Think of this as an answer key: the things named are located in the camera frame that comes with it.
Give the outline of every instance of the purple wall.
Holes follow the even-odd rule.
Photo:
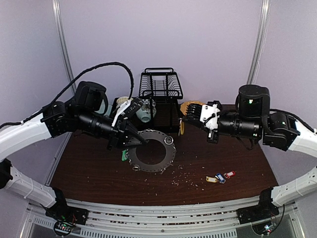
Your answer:
[[[0,0],[0,123],[37,111],[68,83],[51,0]],[[64,99],[71,97],[67,92]],[[9,159],[45,182],[63,137],[31,145]],[[27,200],[0,190],[0,237],[18,235]]]
[[[146,67],[173,67],[185,100],[232,103],[251,66],[262,1],[67,0],[61,14],[74,74],[89,65],[121,61],[136,79]],[[83,78],[108,88],[112,102],[129,93],[120,68]]]
[[[317,126],[317,1],[274,0],[271,4],[265,49],[256,84],[270,89],[271,108],[293,112]],[[316,166],[317,159],[298,152],[263,147],[283,184]],[[309,238],[317,227],[317,193],[297,200]]]

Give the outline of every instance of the dish rack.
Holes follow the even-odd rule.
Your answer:
[[[183,99],[177,73],[173,68],[146,68],[141,74],[139,98],[150,100],[151,120],[147,126],[164,133],[179,131],[181,116],[178,100]],[[157,114],[153,117],[152,100]]]

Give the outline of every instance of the white curved arm segment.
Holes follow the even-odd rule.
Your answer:
[[[10,173],[13,179],[8,181],[4,187],[5,189],[22,195],[24,199],[29,198],[36,201],[47,208],[52,207],[56,203],[56,195],[51,187],[44,186],[32,180],[14,166],[11,167]]]
[[[296,129],[301,133],[295,138],[288,148],[292,151],[300,151],[305,154],[317,157],[317,134],[308,130],[299,121],[295,122]]]
[[[28,145],[52,137],[46,124],[41,122],[42,118],[40,114],[22,125],[0,131],[0,162]]]
[[[281,186],[274,187],[271,192],[272,203],[282,206],[298,197],[317,190],[317,167],[307,174]]]

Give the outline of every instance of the metal ring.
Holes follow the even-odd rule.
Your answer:
[[[166,145],[171,145],[171,144],[173,144],[174,139],[173,139],[173,137],[171,137],[171,136],[167,136],[167,137],[165,137],[164,142],[165,142]]]
[[[140,171],[141,169],[140,169],[140,166],[135,165],[135,166],[132,167],[132,170],[134,170],[134,171]]]
[[[149,165],[139,160],[136,153],[137,148],[130,148],[130,149],[127,149],[126,156],[131,161],[132,165],[139,166],[140,170],[146,171],[146,172],[156,173],[156,172],[165,171],[165,169],[168,166],[170,166],[172,162],[174,161],[175,154],[176,154],[176,149],[173,144],[173,141],[174,141],[173,138],[157,130],[144,130],[144,131],[140,131],[139,133],[146,140],[156,140],[160,142],[164,146],[166,154],[164,159],[161,162],[154,165]],[[166,143],[166,138],[168,137],[172,139],[172,143],[170,142]]]

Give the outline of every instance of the brown tabletop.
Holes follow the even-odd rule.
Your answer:
[[[248,151],[235,138],[221,136],[218,144],[206,138],[205,132],[187,124],[184,135],[174,135],[173,166],[154,174],[133,171],[128,161],[121,161],[120,150],[106,150],[104,139],[72,135],[51,186],[62,189],[67,198],[88,202],[184,205],[252,197],[277,185],[259,145]],[[159,146],[138,153],[143,161],[162,157]],[[230,171],[236,176],[224,184],[206,181],[206,176]]]

